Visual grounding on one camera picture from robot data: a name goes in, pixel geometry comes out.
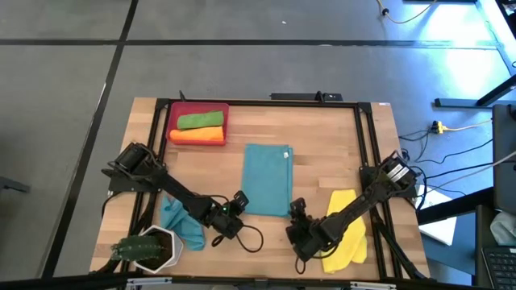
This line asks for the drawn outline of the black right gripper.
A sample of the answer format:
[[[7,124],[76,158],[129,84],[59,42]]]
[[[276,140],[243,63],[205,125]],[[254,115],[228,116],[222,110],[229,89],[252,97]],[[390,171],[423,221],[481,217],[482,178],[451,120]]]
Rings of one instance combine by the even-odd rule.
[[[311,220],[294,219],[285,228],[287,238],[296,256],[302,261],[324,259],[335,253],[335,246],[329,246],[310,232]]]

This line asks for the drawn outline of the teal microfiber towel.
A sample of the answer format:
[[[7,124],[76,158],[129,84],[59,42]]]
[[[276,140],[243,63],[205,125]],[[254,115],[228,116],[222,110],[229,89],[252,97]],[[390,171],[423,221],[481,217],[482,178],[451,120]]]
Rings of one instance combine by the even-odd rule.
[[[289,145],[247,144],[241,190],[248,214],[286,217],[293,191],[293,148]]]
[[[176,198],[163,196],[160,206],[160,226],[173,231],[190,251],[202,251],[206,245],[202,225],[191,217]]]

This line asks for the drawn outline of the orange microfiber towel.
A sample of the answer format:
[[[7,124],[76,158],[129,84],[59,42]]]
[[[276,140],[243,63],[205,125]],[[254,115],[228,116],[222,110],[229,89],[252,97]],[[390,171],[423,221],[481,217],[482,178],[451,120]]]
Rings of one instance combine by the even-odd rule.
[[[171,130],[169,138],[173,141],[223,141],[221,126],[208,126],[188,130]]]

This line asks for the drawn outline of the green microfiber towel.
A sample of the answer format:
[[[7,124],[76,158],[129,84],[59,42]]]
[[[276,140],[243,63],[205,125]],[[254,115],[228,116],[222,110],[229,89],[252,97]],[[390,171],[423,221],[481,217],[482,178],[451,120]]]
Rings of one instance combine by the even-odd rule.
[[[222,126],[224,115],[222,111],[210,111],[202,114],[185,114],[177,119],[179,130],[198,129],[209,126]]]

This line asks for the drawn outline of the yellow microfiber towel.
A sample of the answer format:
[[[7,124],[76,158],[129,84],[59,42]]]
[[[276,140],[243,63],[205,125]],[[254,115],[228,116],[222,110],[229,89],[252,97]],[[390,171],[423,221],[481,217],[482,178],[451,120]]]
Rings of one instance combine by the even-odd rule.
[[[354,189],[335,190],[327,208],[327,215],[337,213],[356,199]],[[337,250],[330,257],[322,260],[323,271],[334,274],[346,268],[350,263],[363,263],[367,258],[366,225],[362,217],[353,221],[343,234]]]

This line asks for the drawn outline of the pink plastic basket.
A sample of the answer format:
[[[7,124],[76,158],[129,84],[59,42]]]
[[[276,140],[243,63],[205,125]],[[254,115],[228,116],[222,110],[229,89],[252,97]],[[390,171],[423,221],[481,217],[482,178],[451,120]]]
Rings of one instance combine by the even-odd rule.
[[[221,126],[223,128],[224,140],[223,141],[173,141],[169,138],[171,130],[179,130],[177,128],[177,119],[181,115],[185,114],[202,114],[210,111],[222,111],[224,115],[224,123]],[[215,102],[187,102],[179,101],[174,102],[171,105],[171,112],[169,114],[169,123],[166,130],[166,136],[168,141],[176,145],[198,145],[198,146],[224,146],[226,144],[227,137],[227,122],[229,118],[229,105],[226,103],[215,103]]]

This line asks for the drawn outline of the white hexagonal plant pot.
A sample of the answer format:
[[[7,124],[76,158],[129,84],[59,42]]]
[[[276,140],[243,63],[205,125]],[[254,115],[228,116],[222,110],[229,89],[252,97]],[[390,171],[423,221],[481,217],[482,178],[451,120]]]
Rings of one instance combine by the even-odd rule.
[[[153,236],[157,238],[163,249],[156,259],[133,262],[137,268],[156,274],[167,267],[172,267],[177,264],[184,245],[173,231],[153,225],[142,232],[140,236]]]

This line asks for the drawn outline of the black rig beam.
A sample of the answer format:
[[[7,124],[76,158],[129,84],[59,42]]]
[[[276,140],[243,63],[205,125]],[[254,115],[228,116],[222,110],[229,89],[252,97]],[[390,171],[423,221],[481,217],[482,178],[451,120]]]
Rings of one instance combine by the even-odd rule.
[[[221,284],[252,286],[257,288],[272,286],[293,288],[324,287],[343,288],[346,290],[516,290],[516,285],[484,288],[479,286],[445,284],[431,279],[408,280],[401,278],[383,278],[380,280],[321,280],[221,278],[191,275],[146,275],[136,271],[0,281],[0,290],[103,290],[155,284]]]

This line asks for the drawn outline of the green cactus plant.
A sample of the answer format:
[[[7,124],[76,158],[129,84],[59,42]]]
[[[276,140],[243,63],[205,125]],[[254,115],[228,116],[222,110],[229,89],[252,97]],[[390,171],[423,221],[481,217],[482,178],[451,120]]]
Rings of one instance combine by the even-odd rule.
[[[113,260],[140,261],[159,258],[165,247],[153,236],[133,235],[122,238],[110,249],[110,258]]]

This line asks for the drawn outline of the white paper sheet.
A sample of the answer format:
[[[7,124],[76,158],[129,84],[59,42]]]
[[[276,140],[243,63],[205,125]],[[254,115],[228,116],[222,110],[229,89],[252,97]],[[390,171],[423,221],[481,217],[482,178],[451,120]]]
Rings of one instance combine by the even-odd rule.
[[[426,209],[433,205],[438,205],[451,200],[450,197],[447,197],[438,191],[432,191],[431,188],[428,188],[428,192],[429,193],[427,194],[425,201],[422,203],[421,209]],[[451,246],[456,228],[456,217],[450,217],[425,225],[420,224],[418,228],[422,234],[425,234],[426,236],[447,246]]]

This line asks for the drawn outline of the black laptop keyboard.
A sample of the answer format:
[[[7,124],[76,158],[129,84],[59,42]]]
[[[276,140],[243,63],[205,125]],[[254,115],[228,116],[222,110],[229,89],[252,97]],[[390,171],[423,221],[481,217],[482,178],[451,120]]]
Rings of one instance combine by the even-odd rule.
[[[516,290],[516,247],[483,247],[481,253],[495,290]]]

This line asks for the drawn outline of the grey cloth bundle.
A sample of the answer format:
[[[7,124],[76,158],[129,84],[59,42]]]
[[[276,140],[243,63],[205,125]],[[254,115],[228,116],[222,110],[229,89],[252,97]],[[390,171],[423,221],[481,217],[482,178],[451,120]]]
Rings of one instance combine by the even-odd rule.
[[[516,216],[498,213],[490,224],[490,230],[499,246],[516,247]]]

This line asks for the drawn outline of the black desk leg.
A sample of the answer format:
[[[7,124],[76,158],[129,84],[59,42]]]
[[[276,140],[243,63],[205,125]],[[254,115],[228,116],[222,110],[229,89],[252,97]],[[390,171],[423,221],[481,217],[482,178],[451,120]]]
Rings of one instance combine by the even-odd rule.
[[[487,109],[494,105],[516,106],[516,101],[501,101],[507,93],[516,90],[516,74],[479,99],[436,98],[435,107],[461,109]]]

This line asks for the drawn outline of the black monitor panel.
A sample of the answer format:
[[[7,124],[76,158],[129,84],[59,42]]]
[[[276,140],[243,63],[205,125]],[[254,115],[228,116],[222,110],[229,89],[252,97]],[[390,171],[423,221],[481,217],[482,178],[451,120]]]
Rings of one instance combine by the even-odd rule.
[[[516,215],[516,108],[493,107],[494,204]]]

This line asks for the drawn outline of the black aluminium table frame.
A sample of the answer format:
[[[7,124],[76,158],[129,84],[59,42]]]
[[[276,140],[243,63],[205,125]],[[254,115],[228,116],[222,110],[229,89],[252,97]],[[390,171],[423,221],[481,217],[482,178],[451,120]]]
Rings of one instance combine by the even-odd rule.
[[[293,148],[293,197],[303,197],[308,214],[321,217],[338,189],[360,191],[359,169],[398,149],[391,107],[386,104],[319,104],[314,101],[231,100],[224,146],[173,145],[165,130],[165,111],[156,99],[133,101],[123,145],[155,142],[164,152],[170,174],[186,188],[213,194],[218,201],[239,190],[244,148],[249,143],[286,144]],[[297,260],[287,239],[286,217],[243,215],[244,229],[236,238],[202,251],[183,250],[171,276],[221,278],[379,280],[374,246],[363,263],[351,263],[334,274],[321,262]]]

